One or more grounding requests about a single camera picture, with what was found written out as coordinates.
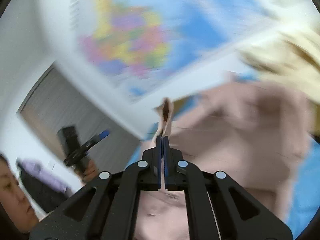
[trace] wall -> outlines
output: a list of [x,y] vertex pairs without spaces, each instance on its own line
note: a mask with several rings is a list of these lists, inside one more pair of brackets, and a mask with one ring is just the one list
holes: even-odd
[[34,0],[12,0],[0,18],[0,151],[16,171],[17,157],[40,160],[65,179],[73,190],[79,179],[28,128],[17,110],[24,98],[54,62],[45,48]]

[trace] woman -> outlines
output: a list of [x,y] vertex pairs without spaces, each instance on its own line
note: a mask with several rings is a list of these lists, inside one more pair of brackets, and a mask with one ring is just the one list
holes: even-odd
[[[91,160],[84,181],[98,174]],[[10,171],[6,158],[0,154],[0,238],[1,240],[28,239],[28,234],[39,222],[26,195]]]

